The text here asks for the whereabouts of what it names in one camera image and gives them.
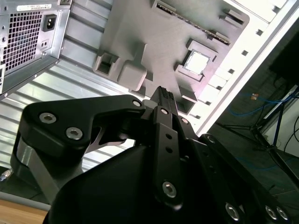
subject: ventilation grille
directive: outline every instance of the ventilation grille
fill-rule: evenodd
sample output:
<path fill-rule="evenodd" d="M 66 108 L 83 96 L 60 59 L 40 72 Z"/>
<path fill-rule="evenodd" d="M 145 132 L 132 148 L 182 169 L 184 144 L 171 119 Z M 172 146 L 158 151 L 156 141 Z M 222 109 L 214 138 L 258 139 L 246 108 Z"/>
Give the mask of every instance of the ventilation grille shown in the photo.
<path fill-rule="evenodd" d="M 35 59 L 41 21 L 41 12 L 10 14 L 8 46 L 3 56 L 7 72 Z"/>

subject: cable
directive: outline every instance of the cable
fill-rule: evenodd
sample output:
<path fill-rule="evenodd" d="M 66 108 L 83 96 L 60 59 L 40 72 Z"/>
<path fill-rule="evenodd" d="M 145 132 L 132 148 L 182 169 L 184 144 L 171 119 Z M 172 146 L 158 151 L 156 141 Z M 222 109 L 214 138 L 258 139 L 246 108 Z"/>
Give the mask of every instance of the cable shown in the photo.
<path fill-rule="evenodd" d="M 270 103 L 266 104 L 266 105 L 263 105 L 251 112 L 248 112 L 248 113 L 235 113 L 233 112 L 230 107 L 228 107 L 228 110 L 231 114 L 235 115 L 235 116 L 238 116 L 238 117 L 243 117 L 243 116 L 248 116 L 248 115 L 251 115 L 251 114 L 254 114 L 256 113 L 257 111 L 260 111 L 262 110 L 263 108 L 267 107 L 267 106 L 270 106 L 270 105 L 273 105 L 273 104 L 278 104 L 278 103 L 283 103 L 283 102 L 286 102 L 288 100 L 292 99 L 292 96 L 288 96 L 288 98 L 286 98 L 285 100 L 282 100 L 282 101 L 271 101 Z"/>
<path fill-rule="evenodd" d="M 268 103 L 268 104 L 266 104 L 266 105 L 264 105 L 264 106 L 262 106 L 262 107 L 259 107 L 259 108 L 255 109 L 255 110 L 251 111 L 251 112 L 248 112 L 248 113 L 235 113 L 235 112 L 233 112 L 233 111 L 230 109 L 230 107 L 228 108 L 228 110 L 229 110 L 229 112 L 230 112 L 231 114 L 233 114 L 233 115 L 235 115 L 235 116 L 243 117 L 243 116 L 248 116 L 248 115 L 254 114 L 255 112 L 258 112 L 258 111 L 262 110 L 263 108 L 265 108 L 265 107 L 267 107 L 267 106 L 270 106 L 270 105 L 272 105 L 272 104 L 273 104 L 273 103 Z"/>
<path fill-rule="evenodd" d="M 38 194 L 35 194 L 31 198 L 29 198 L 29 200 L 32 200 L 33 198 L 35 198 L 36 196 L 41 195 L 41 194 L 42 194 L 42 192 L 39 192 Z"/>
<path fill-rule="evenodd" d="M 274 169 L 274 168 L 278 167 L 278 165 L 275 165 L 275 166 L 268 167 L 268 168 L 258 168 L 258 167 L 255 167 L 251 162 L 247 161 L 244 158 L 236 157 L 236 159 L 239 160 L 239 161 L 245 162 L 249 168 L 256 169 L 256 170 L 266 171 L 266 170 L 271 170 L 271 169 Z M 290 162 L 290 161 L 295 160 L 295 159 L 296 158 L 290 158 L 290 159 L 286 160 L 285 162 L 287 163 L 287 162 Z"/>
<path fill-rule="evenodd" d="M 240 93 L 240 95 L 246 96 L 246 97 L 256 97 L 256 96 L 254 96 L 254 95 L 252 95 L 250 93 Z M 268 103 L 283 103 L 285 101 L 288 101 L 289 100 L 288 98 L 287 99 L 278 99 L 278 100 L 268 100 L 268 99 L 263 98 L 263 97 L 256 97 L 256 99 L 264 101 L 264 102 L 268 102 Z"/>
<path fill-rule="evenodd" d="M 292 137 L 296 134 L 296 132 L 299 131 L 299 128 L 297 130 L 294 131 L 294 133 L 290 136 L 289 140 L 286 142 L 285 148 L 284 148 L 284 153 L 286 150 L 287 145 L 289 144 L 290 140 L 292 139 Z"/>
<path fill-rule="evenodd" d="M 295 139 L 297 140 L 297 142 L 299 142 L 299 140 L 298 140 L 298 138 L 296 136 L 296 125 L 297 125 L 298 120 L 299 120 L 299 116 L 297 117 L 297 119 L 296 119 L 296 121 L 294 123 L 294 132 L 293 132 L 293 134 L 294 134 Z"/>

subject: mounting hole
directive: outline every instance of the mounting hole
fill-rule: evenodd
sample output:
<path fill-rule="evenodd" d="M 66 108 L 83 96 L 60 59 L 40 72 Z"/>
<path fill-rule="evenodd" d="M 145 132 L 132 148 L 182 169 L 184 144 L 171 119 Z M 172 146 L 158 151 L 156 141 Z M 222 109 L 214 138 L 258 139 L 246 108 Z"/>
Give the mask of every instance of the mounting hole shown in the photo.
<path fill-rule="evenodd" d="M 171 136 L 170 134 L 166 134 L 166 137 L 167 137 L 168 139 L 172 139 L 172 136 Z"/>
<path fill-rule="evenodd" d="M 228 70 L 228 72 L 229 72 L 230 74 L 233 74 L 233 73 L 235 72 L 235 70 L 230 69 L 230 70 Z"/>
<path fill-rule="evenodd" d="M 168 153 L 172 153 L 172 152 L 173 152 L 173 150 L 172 150 L 171 148 L 169 148 L 169 147 L 166 147 L 166 151 L 167 151 Z"/>
<path fill-rule="evenodd" d="M 242 55 L 244 55 L 244 56 L 247 56 L 247 54 L 248 54 L 248 51 L 245 51 L 245 50 L 244 50 L 244 51 L 242 52 Z"/>
<path fill-rule="evenodd" d="M 210 168 L 210 170 L 211 170 L 213 173 L 216 173 L 216 170 L 215 170 L 215 168 L 214 168 L 213 166 L 210 166 L 209 168 Z"/>

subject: computer tower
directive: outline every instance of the computer tower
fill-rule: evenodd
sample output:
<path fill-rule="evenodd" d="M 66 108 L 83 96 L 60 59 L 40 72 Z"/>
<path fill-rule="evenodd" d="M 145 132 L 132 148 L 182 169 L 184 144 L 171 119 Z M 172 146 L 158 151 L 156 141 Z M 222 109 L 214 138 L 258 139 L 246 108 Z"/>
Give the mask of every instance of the computer tower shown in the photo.
<path fill-rule="evenodd" d="M 71 2 L 0 0 L 0 99 L 58 63 Z"/>

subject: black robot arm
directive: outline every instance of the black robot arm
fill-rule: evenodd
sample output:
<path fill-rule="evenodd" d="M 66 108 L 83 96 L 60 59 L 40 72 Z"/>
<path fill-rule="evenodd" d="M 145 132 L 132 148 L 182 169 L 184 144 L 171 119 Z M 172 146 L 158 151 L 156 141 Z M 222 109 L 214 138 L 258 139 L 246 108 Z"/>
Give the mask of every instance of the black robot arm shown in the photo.
<path fill-rule="evenodd" d="M 83 173 L 85 153 L 135 145 Z M 45 224 L 291 224 L 290 215 L 213 136 L 178 115 L 173 94 L 31 104 L 22 114 L 15 173 L 37 184 Z"/>

